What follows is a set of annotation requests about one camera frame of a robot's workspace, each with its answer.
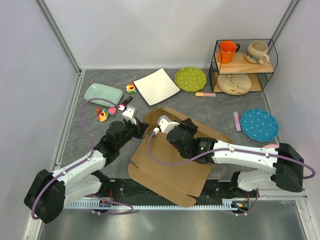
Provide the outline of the brown cardboard box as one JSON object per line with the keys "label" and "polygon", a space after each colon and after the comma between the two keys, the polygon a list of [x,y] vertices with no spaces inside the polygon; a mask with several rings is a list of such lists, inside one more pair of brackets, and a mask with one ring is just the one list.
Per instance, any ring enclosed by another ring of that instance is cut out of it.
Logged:
{"label": "brown cardboard box", "polygon": [[211,166],[196,162],[184,163],[179,152],[167,141],[166,135],[149,133],[161,116],[183,121],[187,115],[168,106],[148,112],[143,121],[149,124],[145,137],[128,165],[130,178],[180,207],[191,207],[201,195]]}

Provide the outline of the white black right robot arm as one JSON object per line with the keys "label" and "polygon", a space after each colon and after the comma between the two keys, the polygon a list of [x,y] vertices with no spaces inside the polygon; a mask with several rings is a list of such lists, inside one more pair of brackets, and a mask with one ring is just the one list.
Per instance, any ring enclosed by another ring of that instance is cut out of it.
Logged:
{"label": "white black right robot arm", "polygon": [[198,164],[231,164],[252,168],[233,173],[229,191],[235,197],[255,189],[272,189],[300,193],[303,190],[304,160],[289,144],[275,148],[235,145],[210,137],[195,137],[198,130],[190,118],[158,122],[167,141],[184,159]]}

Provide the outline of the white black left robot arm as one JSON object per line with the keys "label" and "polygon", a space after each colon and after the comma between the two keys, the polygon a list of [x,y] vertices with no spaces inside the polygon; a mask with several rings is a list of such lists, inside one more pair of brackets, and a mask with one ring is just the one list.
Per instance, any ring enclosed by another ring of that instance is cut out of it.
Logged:
{"label": "white black left robot arm", "polygon": [[142,139],[148,127],[140,120],[136,124],[113,121],[85,156],[58,170],[38,172],[23,201],[31,210],[31,217],[47,224],[74,201],[94,194],[106,196],[111,184],[101,170],[120,155],[120,149],[131,139]]}

